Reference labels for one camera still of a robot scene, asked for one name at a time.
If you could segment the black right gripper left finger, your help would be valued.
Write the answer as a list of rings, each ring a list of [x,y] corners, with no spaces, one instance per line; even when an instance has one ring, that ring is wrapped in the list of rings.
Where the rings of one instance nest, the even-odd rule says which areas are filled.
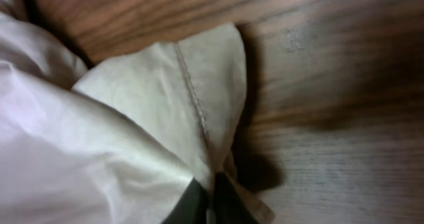
[[[206,224],[208,204],[206,191],[193,179],[162,224]]]

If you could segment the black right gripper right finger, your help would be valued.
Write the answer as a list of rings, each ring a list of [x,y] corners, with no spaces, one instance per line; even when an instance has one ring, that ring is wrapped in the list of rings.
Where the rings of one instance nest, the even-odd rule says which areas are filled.
[[[215,175],[213,204],[216,224],[258,224],[223,172]]]

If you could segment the beige khaki shorts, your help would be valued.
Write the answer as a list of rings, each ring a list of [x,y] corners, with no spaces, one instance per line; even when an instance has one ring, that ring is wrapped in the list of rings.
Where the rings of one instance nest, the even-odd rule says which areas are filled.
[[[258,223],[273,211],[237,182],[244,44],[223,24],[93,69],[1,0],[1,222],[162,223],[195,179],[216,223],[227,175]]]

